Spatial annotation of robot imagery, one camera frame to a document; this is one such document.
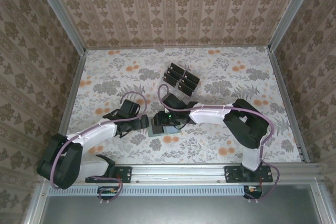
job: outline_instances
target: metal frame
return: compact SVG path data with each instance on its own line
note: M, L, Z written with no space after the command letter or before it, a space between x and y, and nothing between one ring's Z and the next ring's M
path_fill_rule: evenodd
M303 156L304 161L308 163L308 162L310 162L309 161L309 156L308 156L306 147L305 147L304 142L303 142L303 138L302 138L302 135L301 135L301 132L300 132L300 129L299 129L298 121L296 120L294 110L293 110L292 104L291 104L290 99L289 99L289 95L288 95L286 85L285 85L285 82L284 82L282 74L281 74L281 70L280 70L277 58L275 56L275 53L273 51L271 51L269 48L267 48L267 52L268 52L269 60L270 60L271 65L273 67L273 72L274 72L275 78L276 78L278 86L279 86L280 94L281 94L283 104L284 104L286 112L287 112L288 121L289 121L289 124L292 128L294 138L297 141L297 143L300 145L299 151L301 150L301 155Z
M218 189L230 188L232 186L255 185L258 183L226 183L224 168L227 165L239 164L204 164L204 165L130 165L132 166L131 183L127 188L162 188L185 186L194 188ZM280 170L279 185L310 185L314 199L320 214L322 223L335 223L335 215L331 207L330 199L326 197L326 189L323 185L323 177L319 171L318 164L311 163L273 163ZM103 184L104 186L115 186L115 184ZM102 184L86 184L78 181L75 188L87 188L90 186L102 186ZM50 186L48 182L36 188L25 224L40 223L45 202L48 197Z
M290 23L295 17L295 14L298 12L301 7L303 0L290 0L276 30L274 31L272 38L269 42L270 49L275 51L279 45L282 37L284 36L286 30L288 29Z
M54 10L58 20L61 22L62 27L68 34L71 42L76 48L78 54L82 57L85 54L85 45L77 33L77 29L71 22L69 15L67 14L66 7L61 3L60 0L47 0L49 5Z
M80 79L81 79L82 73L84 71L85 61L86 61L86 55L84 55L83 57L80 57L78 65L77 65L76 74L75 74L75 77L74 77L74 80L72 82L72 86L71 86L71 89L70 89L67 105L64 109L64 114L63 114L63 117L62 117L62 121L61 121L61 124L60 124L59 129L58 129L59 134L62 134L62 135L67 134L72 110L73 110L73 107L75 105L75 100L76 100L76 96L77 96L77 92L78 92Z

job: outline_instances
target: wall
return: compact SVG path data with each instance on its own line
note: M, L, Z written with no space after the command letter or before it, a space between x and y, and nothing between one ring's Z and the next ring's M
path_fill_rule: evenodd
M336 0L304 0L276 55L312 162L336 200Z
M20 223L79 56L46 0L0 0L0 223Z
M289 0L62 0L88 48L266 45Z

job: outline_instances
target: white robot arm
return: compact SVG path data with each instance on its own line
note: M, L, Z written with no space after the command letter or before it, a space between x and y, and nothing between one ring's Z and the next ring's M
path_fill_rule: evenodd
M120 109L103 116L97 124L81 132L68 136L52 136L38 164L37 173L62 189L70 187L78 179L91 176L112 177L114 161L88 151L111 137L119 135L122 138L130 131L147 128L147 115L139 115L139 118L133 119L139 108L138 104L125 100Z
M158 112L154 117L155 125L177 126L180 123L226 125L243 146L242 166L244 169L248 172L258 169L262 148L260 141L267 133L268 122L251 113L254 111L259 114L248 102L237 99L233 104L221 106L202 105L197 102L190 102L187 105L173 94L168 93L163 103L179 111L168 109ZM125 100L121 109L105 115L94 126L68 136L54 135L37 167L37 173L49 180L53 178L54 184L62 189L70 187L77 179L91 176L112 177L115 168L114 161L102 155L89 154L88 151L113 136L123 137L132 130L147 128L149 120L146 115L128 122L115 121L135 117L139 108L138 104Z
M252 172L258 169L262 148L260 142L267 133L269 124L256 115L259 112L247 101L237 99L233 104L220 106L203 105L196 102L185 104L173 94L168 93L162 102L166 106L166 110L155 115L156 126L177 126L180 123L225 125L243 146L242 166Z

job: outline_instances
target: table surface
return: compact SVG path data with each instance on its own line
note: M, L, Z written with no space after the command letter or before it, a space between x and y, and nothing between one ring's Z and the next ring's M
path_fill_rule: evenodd
M243 98L274 122L276 132L265 146L266 161L301 161L266 47L90 50L86 55L68 134L118 109L127 91L146 96L148 116L163 110L157 88L173 62L200 78L192 100L218 105ZM127 98L143 104L136 95ZM117 164L240 163L242 158L242 147L228 128L214 124L187 125L181 133L160 137L148 137L147 130L133 131L89 152Z

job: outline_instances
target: metal ventilation grille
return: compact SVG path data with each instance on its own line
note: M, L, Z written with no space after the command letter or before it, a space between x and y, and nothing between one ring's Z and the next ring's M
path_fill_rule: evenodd
M97 196L98 186L49 188L48 196ZM243 186L124 186L120 196L239 196Z

